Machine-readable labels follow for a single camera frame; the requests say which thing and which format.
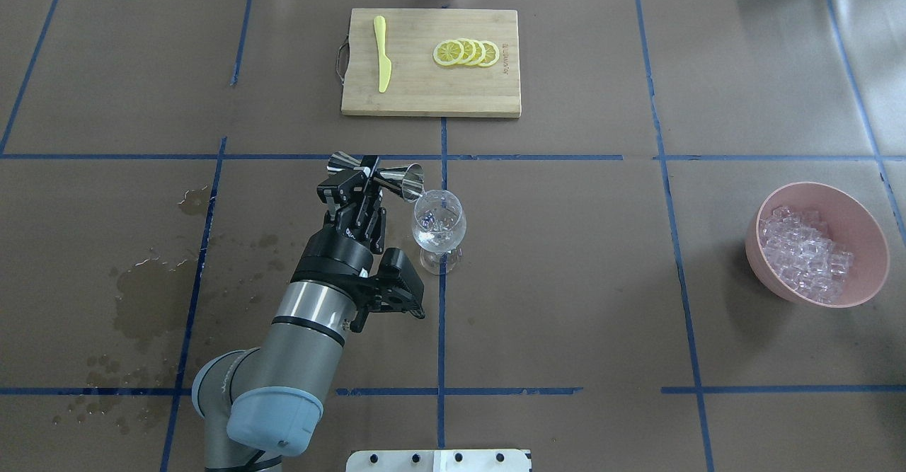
black device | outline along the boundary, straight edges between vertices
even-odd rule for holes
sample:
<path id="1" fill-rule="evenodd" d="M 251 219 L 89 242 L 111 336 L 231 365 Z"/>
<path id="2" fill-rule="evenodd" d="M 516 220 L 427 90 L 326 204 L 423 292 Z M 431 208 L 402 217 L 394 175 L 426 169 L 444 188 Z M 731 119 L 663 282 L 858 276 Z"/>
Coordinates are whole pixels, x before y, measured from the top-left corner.
<path id="1" fill-rule="evenodd" d="M 357 168 L 336 171 L 318 185 L 327 204 L 324 225 L 308 240 L 291 282 L 322 282 L 339 289 L 358 310 L 350 330 L 360 333 L 369 313 L 409 313 L 425 318 L 425 285 L 404 252 L 384 252 L 387 210 L 381 207 L 378 156 L 365 156 Z M 378 272 L 372 255 L 383 255 Z"/>

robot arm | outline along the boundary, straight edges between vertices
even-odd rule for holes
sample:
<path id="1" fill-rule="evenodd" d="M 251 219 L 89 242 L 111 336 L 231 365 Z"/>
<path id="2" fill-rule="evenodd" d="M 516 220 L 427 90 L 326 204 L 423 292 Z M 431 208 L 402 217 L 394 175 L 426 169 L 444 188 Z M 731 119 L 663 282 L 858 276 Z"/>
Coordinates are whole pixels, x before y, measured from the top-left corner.
<path id="1" fill-rule="evenodd" d="M 265 342 L 211 360 L 195 377 L 207 471 L 281 470 L 282 456 L 308 447 L 349 331 L 360 333 L 370 313 L 425 318 L 424 284 L 412 263 L 399 249 L 384 252 L 382 208 L 382 188 L 418 199 L 421 167 L 381 170 L 378 163 L 376 156 L 331 157 L 331 176 L 317 188 L 328 208 L 323 228 L 308 240 Z"/>

water stain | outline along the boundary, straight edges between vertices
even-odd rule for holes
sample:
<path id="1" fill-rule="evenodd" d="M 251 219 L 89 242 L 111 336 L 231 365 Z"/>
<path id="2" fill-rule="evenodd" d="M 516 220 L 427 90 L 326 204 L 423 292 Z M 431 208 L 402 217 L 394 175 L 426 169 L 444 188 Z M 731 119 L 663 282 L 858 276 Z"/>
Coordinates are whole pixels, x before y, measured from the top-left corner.
<path id="1" fill-rule="evenodd" d="M 110 366 L 119 369 L 120 360 L 111 359 L 110 356 L 104 354 L 101 355 L 100 358 L 89 358 L 87 362 L 96 364 L 95 369 L 88 372 L 85 379 L 88 387 L 147 387 L 152 383 L 151 373 L 149 372 L 147 365 L 135 368 L 122 376 L 114 376 L 109 374 Z M 171 362 L 169 359 L 162 359 L 161 366 L 163 371 L 156 373 L 153 376 L 153 385 L 155 385 L 155 387 L 161 387 L 162 385 L 172 386 L 175 383 L 177 368 L 169 362 Z M 84 405 L 82 407 L 84 408 L 84 413 L 80 413 L 76 416 L 76 421 L 82 423 L 88 420 L 88 416 L 98 417 L 108 414 L 110 411 L 114 410 L 116 405 L 122 403 L 123 398 L 124 397 L 122 396 L 85 397 L 85 395 L 80 395 L 78 398 L 75 398 L 74 403 L 70 403 L 67 408 L 71 413 L 76 410 L 77 405 Z M 139 399 L 144 401 L 144 405 L 138 412 L 132 415 L 117 417 L 116 426 L 120 428 L 120 434 L 127 434 L 130 432 L 129 424 L 127 424 L 129 418 L 138 420 L 145 430 L 167 422 L 169 406 L 171 405 L 171 399 L 169 397 L 145 396 Z"/>
<path id="2" fill-rule="evenodd" d="M 274 234 L 262 234 L 261 240 L 258 241 L 258 246 L 262 248 L 276 246 L 277 240 L 277 236 Z"/>
<path id="3" fill-rule="evenodd" d="M 123 272 L 116 284 L 120 295 L 116 298 L 114 329 L 136 340 L 136 349 L 147 353 L 153 338 L 181 328 L 195 283 L 195 269 L 196 260 L 184 260 L 171 268 L 166 262 L 150 258 Z"/>
<path id="4" fill-rule="evenodd" d="M 200 189 L 185 191 L 179 210 L 187 215 L 207 214 L 207 202 L 211 199 L 211 190 L 205 185 Z"/>
<path id="5" fill-rule="evenodd" d="M 284 270 L 285 268 L 286 268 L 286 265 L 281 260 L 274 259 L 274 260 L 270 260 L 270 262 L 268 262 L 269 271 L 278 271 L 279 272 L 279 271 Z"/>
<path id="6" fill-rule="evenodd" d="M 116 420 L 116 425 L 120 429 L 120 434 L 129 434 L 129 425 L 126 424 L 126 418 L 120 417 Z"/>

cable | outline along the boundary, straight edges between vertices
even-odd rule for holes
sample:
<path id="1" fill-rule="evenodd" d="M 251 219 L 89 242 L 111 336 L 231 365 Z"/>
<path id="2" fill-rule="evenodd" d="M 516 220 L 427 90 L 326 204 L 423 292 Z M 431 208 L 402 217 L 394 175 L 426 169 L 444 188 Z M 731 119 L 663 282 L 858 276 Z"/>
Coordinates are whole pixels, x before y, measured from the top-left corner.
<path id="1" fill-rule="evenodd" d="M 253 468 L 253 466 L 255 466 L 255 462 L 258 461 L 258 459 L 261 458 L 261 456 L 263 456 L 263 455 L 265 455 L 265 452 L 264 452 L 264 451 L 258 451 L 258 452 L 256 452 L 255 455 L 252 456 L 252 459 L 249 459 L 249 460 L 246 462 L 246 465 L 243 466 L 242 469 L 243 469 L 243 470 L 251 470 L 251 469 Z"/>

table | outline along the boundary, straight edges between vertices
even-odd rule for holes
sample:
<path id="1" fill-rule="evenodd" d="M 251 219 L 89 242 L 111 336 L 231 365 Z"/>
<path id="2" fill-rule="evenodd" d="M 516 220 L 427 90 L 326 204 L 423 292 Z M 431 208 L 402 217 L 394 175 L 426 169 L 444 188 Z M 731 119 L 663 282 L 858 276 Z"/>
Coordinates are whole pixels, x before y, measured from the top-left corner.
<path id="1" fill-rule="evenodd" d="M 519 11 L 523 116 L 340 116 L 350 9 L 442 6 Z M 2 469 L 201 470 L 191 379 L 261 343 L 335 150 L 424 165 L 469 215 L 465 263 L 424 275 L 426 320 L 350 339 L 285 470 L 435 447 L 537 470 L 906 463 L 906 0 L 0 10 Z M 752 275 L 745 227 L 796 180 L 883 227 L 873 301 L 793 305 Z M 386 207 L 415 257 L 410 207 Z"/>

